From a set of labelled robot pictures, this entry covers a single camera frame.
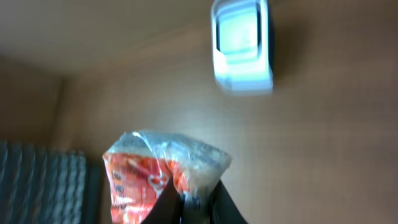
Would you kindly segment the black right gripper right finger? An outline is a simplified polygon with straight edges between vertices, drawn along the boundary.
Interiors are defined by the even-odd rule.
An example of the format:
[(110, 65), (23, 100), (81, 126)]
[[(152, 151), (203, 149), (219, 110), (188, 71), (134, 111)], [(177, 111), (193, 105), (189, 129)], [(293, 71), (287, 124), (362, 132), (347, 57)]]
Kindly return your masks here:
[(210, 199), (211, 224), (248, 224), (221, 180)]

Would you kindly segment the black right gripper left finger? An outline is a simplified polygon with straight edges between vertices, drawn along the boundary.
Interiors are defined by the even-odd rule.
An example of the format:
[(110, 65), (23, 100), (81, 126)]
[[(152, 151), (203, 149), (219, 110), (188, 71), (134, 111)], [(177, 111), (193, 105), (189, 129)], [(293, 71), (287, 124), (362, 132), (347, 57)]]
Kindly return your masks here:
[(173, 179), (170, 179), (141, 224), (180, 224), (181, 212), (182, 199), (174, 187)]

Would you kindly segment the red tissue pack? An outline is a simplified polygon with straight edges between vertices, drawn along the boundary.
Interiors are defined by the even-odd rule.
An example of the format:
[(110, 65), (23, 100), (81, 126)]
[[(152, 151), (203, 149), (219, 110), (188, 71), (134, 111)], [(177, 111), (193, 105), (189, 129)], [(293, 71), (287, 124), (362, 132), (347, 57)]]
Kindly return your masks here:
[(124, 133), (104, 154), (113, 223), (142, 223), (168, 183), (183, 223), (209, 223), (210, 195), (232, 157), (203, 141), (155, 131)]

